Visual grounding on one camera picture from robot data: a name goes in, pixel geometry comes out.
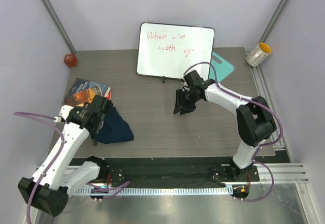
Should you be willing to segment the red paperback book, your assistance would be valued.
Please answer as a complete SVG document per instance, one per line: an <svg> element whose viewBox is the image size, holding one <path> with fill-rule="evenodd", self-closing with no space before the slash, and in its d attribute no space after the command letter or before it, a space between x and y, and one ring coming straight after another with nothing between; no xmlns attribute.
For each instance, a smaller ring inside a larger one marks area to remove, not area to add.
<svg viewBox="0 0 325 224"><path fill-rule="evenodd" d="M109 91L108 93L105 94L105 98L107 99L111 99L111 91Z"/></svg>

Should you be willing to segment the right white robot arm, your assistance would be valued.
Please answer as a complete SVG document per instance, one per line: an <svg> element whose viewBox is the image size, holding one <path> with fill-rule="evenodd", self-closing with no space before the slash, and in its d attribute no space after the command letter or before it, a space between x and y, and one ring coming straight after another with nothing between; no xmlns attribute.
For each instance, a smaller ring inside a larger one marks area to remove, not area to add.
<svg viewBox="0 0 325 224"><path fill-rule="evenodd" d="M248 175L253 159L260 147L276 131L276 123L266 100L246 97L218 84L204 80L196 70L183 77L184 85L176 90L174 114L188 114L196 109L199 100L222 106L236 115L241 139L237 152L230 160L229 174L240 181Z"/></svg>

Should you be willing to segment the dark orange cover book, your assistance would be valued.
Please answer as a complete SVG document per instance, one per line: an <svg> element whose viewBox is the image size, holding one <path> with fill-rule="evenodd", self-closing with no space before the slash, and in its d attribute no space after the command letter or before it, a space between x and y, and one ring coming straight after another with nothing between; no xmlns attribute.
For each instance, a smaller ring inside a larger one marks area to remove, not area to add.
<svg viewBox="0 0 325 224"><path fill-rule="evenodd" d="M99 86L90 87L82 91L69 91L64 98L64 104L69 106L84 106L90 104L96 95L102 96L102 90Z"/></svg>

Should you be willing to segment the blue nineteen eighty-four book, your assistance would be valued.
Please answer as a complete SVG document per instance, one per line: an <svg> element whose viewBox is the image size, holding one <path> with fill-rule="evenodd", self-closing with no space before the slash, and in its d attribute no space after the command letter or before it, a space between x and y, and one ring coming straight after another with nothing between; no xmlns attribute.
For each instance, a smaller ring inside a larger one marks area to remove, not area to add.
<svg viewBox="0 0 325 224"><path fill-rule="evenodd" d="M101 92L104 96L106 96L106 94L109 93L111 90L110 86L108 85L89 81L82 78L76 78L75 82L73 83L72 87L68 91L67 95L70 96L95 86L98 86L101 89Z"/></svg>

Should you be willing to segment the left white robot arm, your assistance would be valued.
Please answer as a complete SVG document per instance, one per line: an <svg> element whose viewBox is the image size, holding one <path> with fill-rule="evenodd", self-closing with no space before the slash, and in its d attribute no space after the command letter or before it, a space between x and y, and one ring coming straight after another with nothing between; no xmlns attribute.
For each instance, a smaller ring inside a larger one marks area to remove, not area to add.
<svg viewBox="0 0 325 224"><path fill-rule="evenodd" d="M104 118L112 109L109 99L96 95L86 107L64 105L53 117L53 121L63 123L62 130L50 125L59 134L56 144L33 175L21 178L18 183L27 204L28 223L31 222L31 208L56 217L65 209L69 197L83 185L93 180L102 183L107 179L107 162L95 156L87 158L71 173L66 175L65 172L82 143L102 129Z"/></svg>

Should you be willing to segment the dark blue t shirt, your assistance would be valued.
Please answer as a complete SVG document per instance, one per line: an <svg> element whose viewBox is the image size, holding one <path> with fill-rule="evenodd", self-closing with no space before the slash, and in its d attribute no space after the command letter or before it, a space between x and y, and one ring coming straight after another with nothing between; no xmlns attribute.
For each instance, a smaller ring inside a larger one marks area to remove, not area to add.
<svg viewBox="0 0 325 224"><path fill-rule="evenodd" d="M121 143L134 140L129 124L123 120L115 107L105 115L103 127L94 136L94 140L103 144Z"/></svg>

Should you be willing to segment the white whiteboard with red writing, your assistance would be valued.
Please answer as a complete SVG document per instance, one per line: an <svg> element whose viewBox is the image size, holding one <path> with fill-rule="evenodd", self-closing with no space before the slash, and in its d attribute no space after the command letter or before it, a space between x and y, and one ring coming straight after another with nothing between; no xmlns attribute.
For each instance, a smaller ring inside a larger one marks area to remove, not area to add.
<svg viewBox="0 0 325 224"><path fill-rule="evenodd" d="M211 27L144 22L140 26L137 73L181 79L196 64L197 72L207 79L210 68L199 63L211 62L214 38Z"/></svg>

